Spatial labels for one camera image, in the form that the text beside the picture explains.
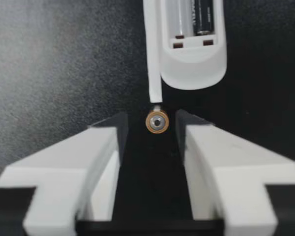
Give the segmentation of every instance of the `battery compartment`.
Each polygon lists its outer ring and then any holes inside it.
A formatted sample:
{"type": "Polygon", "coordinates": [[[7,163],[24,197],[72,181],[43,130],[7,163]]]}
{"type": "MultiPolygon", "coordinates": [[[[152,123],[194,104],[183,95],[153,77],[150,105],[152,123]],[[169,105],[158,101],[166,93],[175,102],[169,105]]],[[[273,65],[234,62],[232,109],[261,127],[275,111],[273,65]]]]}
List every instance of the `battery compartment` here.
{"type": "MultiPolygon", "coordinates": [[[[212,47],[218,44],[216,31],[198,35],[195,29],[195,0],[164,0],[166,11],[167,37],[171,49],[212,47]]],[[[213,29],[216,29],[216,13],[213,1],[213,29]]]]}

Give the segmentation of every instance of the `aa battery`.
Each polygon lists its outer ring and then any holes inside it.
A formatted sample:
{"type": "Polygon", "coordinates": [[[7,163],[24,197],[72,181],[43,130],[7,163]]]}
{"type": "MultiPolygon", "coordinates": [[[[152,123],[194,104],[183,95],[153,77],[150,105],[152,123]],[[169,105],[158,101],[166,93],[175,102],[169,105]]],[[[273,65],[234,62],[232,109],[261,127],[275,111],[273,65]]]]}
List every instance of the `aa battery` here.
{"type": "Polygon", "coordinates": [[[195,35],[214,32],[213,0],[192,0],[195,35]]]}
{"type": "Polygon", "coordinates": [[[170,27],[175,38],[192,37],[192,2],[191,0],[169,0],[167,1],[170,27]]]}

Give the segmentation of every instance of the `black battery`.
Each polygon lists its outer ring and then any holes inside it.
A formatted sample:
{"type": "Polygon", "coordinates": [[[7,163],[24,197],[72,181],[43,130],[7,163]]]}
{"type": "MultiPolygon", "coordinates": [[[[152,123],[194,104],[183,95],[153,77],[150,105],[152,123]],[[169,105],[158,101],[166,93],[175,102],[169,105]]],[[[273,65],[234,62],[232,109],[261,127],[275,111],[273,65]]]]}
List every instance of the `black battery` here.
{"type": "Polygon", "coordinates": [[[193,0],[193,22],[195,35],[214,32],[213,0],[193,0]]]}

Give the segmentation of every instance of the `battery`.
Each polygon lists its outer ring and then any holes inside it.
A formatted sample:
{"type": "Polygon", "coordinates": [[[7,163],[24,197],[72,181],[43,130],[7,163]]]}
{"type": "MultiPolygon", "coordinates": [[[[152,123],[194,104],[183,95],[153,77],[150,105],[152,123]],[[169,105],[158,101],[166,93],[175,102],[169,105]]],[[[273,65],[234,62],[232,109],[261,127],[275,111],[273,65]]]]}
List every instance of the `battery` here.
{"type": "Polygon", "coordinates": [[[169,118],[159,105],[154,106],[146,118],[147,129],[153,134],[164,133],[169,127],[169,118]]]}
{"type": "Polygon", "coordinates": [[[192,2],[195,35],[214,32],[213,0],[193,0],[192,2]]]}
{"type": "Polygon", "coordinates": [[[173,34],[171,37],[181,39],[193,36],[191,0],[169,0],[166,4],[173,34]]]}

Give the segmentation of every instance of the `round metal contact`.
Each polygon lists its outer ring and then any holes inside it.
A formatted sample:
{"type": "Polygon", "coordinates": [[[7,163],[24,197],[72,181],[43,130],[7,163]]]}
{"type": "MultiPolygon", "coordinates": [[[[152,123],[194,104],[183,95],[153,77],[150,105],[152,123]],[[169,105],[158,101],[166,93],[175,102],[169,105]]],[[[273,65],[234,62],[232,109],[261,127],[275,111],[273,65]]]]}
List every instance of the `round metal contact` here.
{"type": "Polygon", "coordinates": [[[169,127],[169,118],[164,111],[156,108],[148,114],[146,126],[154,134],[164,133],[169,127]]]}

